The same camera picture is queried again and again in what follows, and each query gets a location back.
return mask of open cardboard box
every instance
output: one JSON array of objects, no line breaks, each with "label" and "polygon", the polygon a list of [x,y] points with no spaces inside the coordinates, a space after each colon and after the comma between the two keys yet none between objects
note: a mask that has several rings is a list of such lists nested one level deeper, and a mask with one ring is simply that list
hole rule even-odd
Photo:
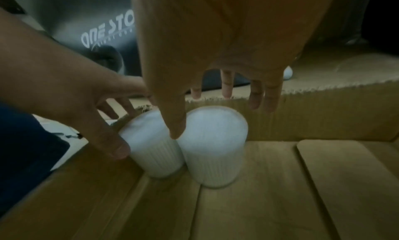
[{"label": "open cardboard box", "polygon": [[398,239],[399,58],[324,46],[293,70],[274,114],[248,108],[249,87],[187,96],[187,110],[229,106],[248,121],[231,185],[205,188],[185,168],[151,179],[88,145],[2,218],[0,239]]}]

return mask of gray bag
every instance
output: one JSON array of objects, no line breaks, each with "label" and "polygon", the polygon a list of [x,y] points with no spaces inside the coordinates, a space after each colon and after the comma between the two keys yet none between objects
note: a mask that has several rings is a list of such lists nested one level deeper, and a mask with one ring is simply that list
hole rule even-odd
[{"label": "gray bag", "polygon": [[[130,0],[15,0],[60,44],[120,74],[141,76]],[[234,85],[248,84],[236,75]],[[203,89],[221,86],[218,70]]]}]

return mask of black object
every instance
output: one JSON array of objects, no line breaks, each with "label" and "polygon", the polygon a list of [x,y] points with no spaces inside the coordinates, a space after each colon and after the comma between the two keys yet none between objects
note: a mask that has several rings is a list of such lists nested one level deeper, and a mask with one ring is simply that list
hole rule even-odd
[{"label": "black object", "polygon": [[370,0],[362,24],[362,37],[371,45],[391,54],[399,54],[397,0]]},{"label": "black object", "polygon": [[[62,45],[126,75],[141,76],[130,0],[15,0]],[[234,85],[249,84],[236,75]],[[218,70],[204,76],[203,90],[221,87]]]}]

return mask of white round object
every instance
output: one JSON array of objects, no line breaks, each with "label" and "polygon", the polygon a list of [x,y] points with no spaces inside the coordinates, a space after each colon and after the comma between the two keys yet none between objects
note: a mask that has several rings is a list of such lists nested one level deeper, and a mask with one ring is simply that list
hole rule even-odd
[{"label": "white round object", "polygon": [[292,68],[290,66],[288,66],[285,70],[284,70],[284,80],[289,80],[292,77]]},{"label": "white round object", "polygon": [[238,176],[248,124],[237,111],[221,106],[187,114],[187,127],[177,140],[192,177],[204,186],[226,186]]},{"label": "white round object", "polygon": [[151,177],[167,177],[185,163],[179,145],[169,137],[159,110],[139,115],[119,134],[129,144],[131,158]]}]

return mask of blue clothing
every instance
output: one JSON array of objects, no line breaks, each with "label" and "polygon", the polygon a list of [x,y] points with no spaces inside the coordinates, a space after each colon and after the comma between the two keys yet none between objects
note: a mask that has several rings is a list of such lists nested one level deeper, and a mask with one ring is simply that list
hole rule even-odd
[{"label": "blue clothing", "polygon": [[50,175],[68,148],[32,115],[0,103],[0,217]]}]

